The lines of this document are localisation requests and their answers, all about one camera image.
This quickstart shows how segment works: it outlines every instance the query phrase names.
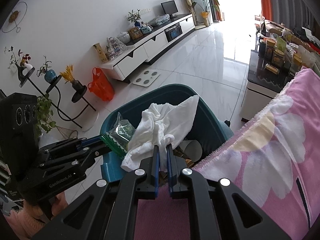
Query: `teal trash can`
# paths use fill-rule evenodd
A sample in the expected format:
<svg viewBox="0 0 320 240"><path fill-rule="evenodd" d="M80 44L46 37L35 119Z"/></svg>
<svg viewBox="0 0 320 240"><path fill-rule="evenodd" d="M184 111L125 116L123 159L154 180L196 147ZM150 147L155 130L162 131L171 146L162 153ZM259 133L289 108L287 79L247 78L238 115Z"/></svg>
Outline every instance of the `teal trash can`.
<svg viewBox="0 0 320 240"><path fill-rule="evenodd" d="M152 103L158 105L169 103L175 106L194 95L197 95L194 90L181 84L171 84L155 89L113 111L103 122L100 134L113 127L118 112L137 128L141 121L142 111L148 109ZM232 135L231 129L219 121L202 98L199 98L193 126L187 139L197 140L201 144L203 150L201 159L218 149ZM115 153L110 152L103 155L103 165L101 166L103 179L109 182L122 179L126 172L121 169L120 164L121 160Z"/></svg>

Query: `computer monitor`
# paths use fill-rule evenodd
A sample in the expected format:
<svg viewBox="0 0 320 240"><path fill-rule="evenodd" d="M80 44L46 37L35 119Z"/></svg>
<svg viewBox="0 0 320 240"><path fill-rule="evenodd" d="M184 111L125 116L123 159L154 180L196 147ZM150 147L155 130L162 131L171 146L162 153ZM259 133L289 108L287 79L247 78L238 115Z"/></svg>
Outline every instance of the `computer monitor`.
<svg viewBox="0 0 320 240"><path fill-rule="evenodd" d="M178 12L178 8L174 1L163 2L161 3L161 5L164 13L169 14L171 19L176 17L176 16L173 16L173 14Z"/></svg>

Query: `pink blanket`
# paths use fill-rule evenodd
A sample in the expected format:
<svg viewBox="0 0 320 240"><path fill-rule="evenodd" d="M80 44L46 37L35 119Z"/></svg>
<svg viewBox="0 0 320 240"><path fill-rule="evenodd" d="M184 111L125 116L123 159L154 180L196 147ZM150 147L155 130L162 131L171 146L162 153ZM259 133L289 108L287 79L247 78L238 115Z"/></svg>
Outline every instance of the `pink blanket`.
<svg viewBox="0 0 320 240"><path fill-rule="evenodd" d="M195 167L207 179L232 180L292 240L301 240L320 213L319 91L320 78L300 71ZM135 239L190 239L187 200L172 200L167 191L161 188L155 201L139 201Z"/></svg>

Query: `orange plastic bag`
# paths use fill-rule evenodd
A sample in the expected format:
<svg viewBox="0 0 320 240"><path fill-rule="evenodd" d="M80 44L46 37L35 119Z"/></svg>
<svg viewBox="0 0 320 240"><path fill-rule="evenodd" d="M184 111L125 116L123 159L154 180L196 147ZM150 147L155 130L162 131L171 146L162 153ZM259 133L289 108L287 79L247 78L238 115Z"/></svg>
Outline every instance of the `orange plastic bag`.
<svg viewBox="0 0 320 240"><path fill-rule="evenodd" d="M103 101L111 101L115 91L102 69L95 67L92 69L92 74L93 81L88 84L89 91L95 93Z"/></svg>

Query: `white marble tile floor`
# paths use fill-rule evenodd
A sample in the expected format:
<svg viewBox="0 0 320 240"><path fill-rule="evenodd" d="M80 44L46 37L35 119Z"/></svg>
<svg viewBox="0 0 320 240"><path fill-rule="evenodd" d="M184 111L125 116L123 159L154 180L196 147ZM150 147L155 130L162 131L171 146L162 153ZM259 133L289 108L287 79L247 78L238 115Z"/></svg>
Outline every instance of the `white marble tile floor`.
<svg viewBox="0 0 320 240"><path fill-rule="evenodd" d="M115 96L110 102L97 99L99 109L95 126L79 136L93 137L100 133L105 118L120 106L161 86L178 83L197 92L220 120L230 120L236 131L244 123L239 115L249 69L250 50L254 49L254 29L236 30L233 23L214 23L194 31L179 42L153 65L141 65L129 75L133 81L145 70L160 72L149 86L142 87L112 80ZM87 178L66 192L69 202L77 198L101 178L102 158L88 170Z"/></svg>

